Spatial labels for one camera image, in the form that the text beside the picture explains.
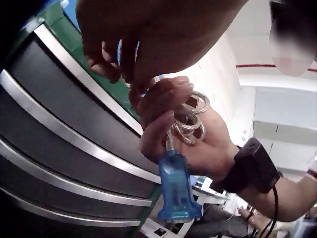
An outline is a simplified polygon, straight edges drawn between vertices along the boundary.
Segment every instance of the black cable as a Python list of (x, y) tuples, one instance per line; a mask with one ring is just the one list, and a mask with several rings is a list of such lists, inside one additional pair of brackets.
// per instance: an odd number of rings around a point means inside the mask
[(255, 234), (256, 234), (256, 228), (253, 229), (253, 231), (252, 231), (252, 233), (250, 235), (250, 238), (253, 238), (255, 236)]
[(250, 211), (250, 214), (247, 217), (247, 221), (253, 216), (253, 211), (254, 211), (254, 209)]
[(277, 190), (275, 185), (273, 186), (273, 193), (274, 193), (274, 202), (275, 202), (275, 211), (274, 211), (274, 216), (273, 219), (266, 225), (266, 227), (263, 229), (263, 231), (261, 232), (259, 238), (262, 237), (262, 235), (264, 234), (264, 232), (266, 231), (266, 229), (269, 227), (269, 225), (272, 223), (272, 226), (269, 230), (269, 232), (266, 234), (265, 238), (268, 238), (268, 236), (272, 233), (273, 228), (276, 224), (276, 220), (277, 220), (277, 215), (278, 215), (278, 196), (277, 196)]

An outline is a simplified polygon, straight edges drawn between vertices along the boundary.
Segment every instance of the wrist-worn device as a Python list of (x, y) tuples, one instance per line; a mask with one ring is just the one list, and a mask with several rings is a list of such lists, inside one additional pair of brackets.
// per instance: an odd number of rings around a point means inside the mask
[(224, 190), (241, 192), (253, 185), (261, 193), (268, 193), (280, 178), (272, 160), (256, 138), (251, 138), (234, 157), (235, 165), (220, 181)]

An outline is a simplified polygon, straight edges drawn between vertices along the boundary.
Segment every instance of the fingernail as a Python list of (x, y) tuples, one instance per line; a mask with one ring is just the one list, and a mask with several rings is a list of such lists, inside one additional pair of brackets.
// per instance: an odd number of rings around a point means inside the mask
[(177, 94), (187, 94), (188, 92), (192, 91), (194, 85), (192, 83), (186, 83), (184, 85), (180, 85), (175, 89), (175, 93)]
[(189, 78), (184, 76), (184, 77), (175, 78), (174, 84), (178, 86), (178, 85), (186, 84), (188, 82), (189, 82)]

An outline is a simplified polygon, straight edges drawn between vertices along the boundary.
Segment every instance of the hand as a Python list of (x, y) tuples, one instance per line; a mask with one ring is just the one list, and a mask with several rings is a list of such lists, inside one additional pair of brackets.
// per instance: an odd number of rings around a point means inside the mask
[(127, 83), (147, 88), (151, 78), (195, 64), (246, 2), (78, 0), (76, 17), (91, 70), (112, 83), (121, 74)]
[[(142, 98), (134, 88), (129, 97), (133, 108), (141, 117), (144, 133), (141, 152), (154, 162), (165, 153), (166, 133), (174, 121), (181, 104), (191, 95), (193, 85), (185, 76), (163, 79), (149, 89)], [(211, 107), (199, 115), (206, 127), (203, 141), (189, 146), (173, 133), (175, 149), (187, 158), (191, 174), (207, 175), (215, 181), (222, 180), (234, 164), (238, 148), (231, 142), (227, 126)]]
[[(250, 214), (246, 209), (243, 208), (240, 208), (238, 212), (245, 219), (247, 219)], [(261, 231), (265, 228), (269, 220), (269, 218), (265, 217), (260, 212), (254, 212), (254, 214), (249, 218), (248, 223)]]

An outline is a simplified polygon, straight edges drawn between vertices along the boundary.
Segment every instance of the finger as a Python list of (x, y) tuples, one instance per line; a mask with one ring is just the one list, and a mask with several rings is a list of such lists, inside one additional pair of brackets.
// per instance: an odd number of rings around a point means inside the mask
[(184, 85), (189, 82), (189, 78), (185, 76), (179, 76), (175, 78), (166, 78), (161, 81), (158, 81), (154, 86), (152, 86), (144, 96), (144, 99), (140, 101), (138, 106), (138, 114), (143, 115), (148, 108), (154, 104), (154, 101), (163, 95), (165, 92), (168, 92), (172, 89), (175, 89), (178, 86)]
[(106, 41), (102, 42), (102, 56), (105, 59), (106, 62), (108, 62), (107, 65), (112, 66), (112, 75), (111, 78), (109, 78), (109, 81), (111, 83), (117, 83), (120, 78), (120, 71), (118, 66), (118, 44), (119, 39), (117, 38), (107, 38)]
[(134, 66), (134, 83), (138, 85), (140, 89), (144, 87), (144, 85), (148, 84), (148, 81), (151, 78), (154, 78), (155, 76), (161, 75), (165, 73), (164, 71), (160, 72), (159, 70), (162, 70), (162, 67), (160, 67), (161, 64), (163, 64), (161, 59), (164, 58), (157, 58), (155, 55), (157, 55), (156, 52), (156, 46), (158, 43), (151, 40), (151, 42), (154, 44), (153, 47), (151, 47), (151, 50), (144, 51), (143, 50), (143, 44), (144, 41), (140, 40), (140, 44), (138, 47), (136, 62)]
[(142, 98), (138, 105), (138, 114), (140, 116), (143, 115), (143, 112), (147, 110), (147, 108), (154, 103), (154, 101), (165, 92), (174, 89), (173, 83), (170, 81), (170, 79), (164, 79), (161, 81), (158, 81), (156, 84), (154, 84), (152, 87), (149, 88), (149, 90), (146, 92), (145, 96)]
[(144, 84), (137, 84), (135, 83), (135, 86), (137, 87), (137, 90), (139, 93), (144, 94), (150, 89), (153, 85), (155, 85), (155, 78), (152, 78), (150, 80), (147, 80), (144, 82)]
[(135, 37), (123, 39), (120, 45), (120, 71), (126, 83), (134, 81), (135, 56), (138, 40)]
[(181, 104), (185, 103), (189, 99), (192, 94), (193, 87), (194, 85), (192, 83), (186, 83), (157, 98), (157, 100), (143, 112), (141, 117), (142, 126), (146, 127), (166, 111), (175, 111)]
[(94, 73), (109, 79), (111, 83), (119, 80), (119, 70), (105, 61), (102, 55), (101, 41), (97, 38), (94, 39), (93, 36), (87, 38), (84, 35), (82, 40), (84, 56), (90, 69)]
[(130, 104), (131, 104), (133, 110), (136, 113), (138, 113), (137, 109), (138, 109), (139, 102), (142, 98), (142, 95), (140, 93), (138, 93), (138, 91), (136, 90), (136, 88), (133, 84), (130, 85), (128, 98), (129, 98), (129, 101), (130, 101)]
[(162, 141), (165, 139), (173, 121), (174, 112), (168, 111), (146, 127), (140, 140), (140, 150), (143, 155), (157, 162), (157, 159), (164, 154), (165, 149)]

